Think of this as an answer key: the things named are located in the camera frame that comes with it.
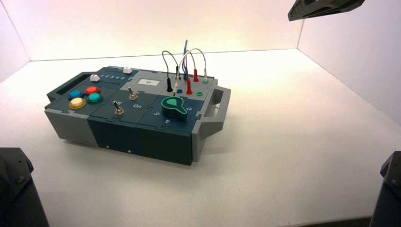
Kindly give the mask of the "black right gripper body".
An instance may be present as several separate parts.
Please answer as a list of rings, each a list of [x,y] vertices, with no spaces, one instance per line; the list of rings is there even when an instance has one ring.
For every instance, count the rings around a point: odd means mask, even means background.
[[[295,21],[350,12],[364,2],[365,0],[296,0],[288,12],[288,20]]]

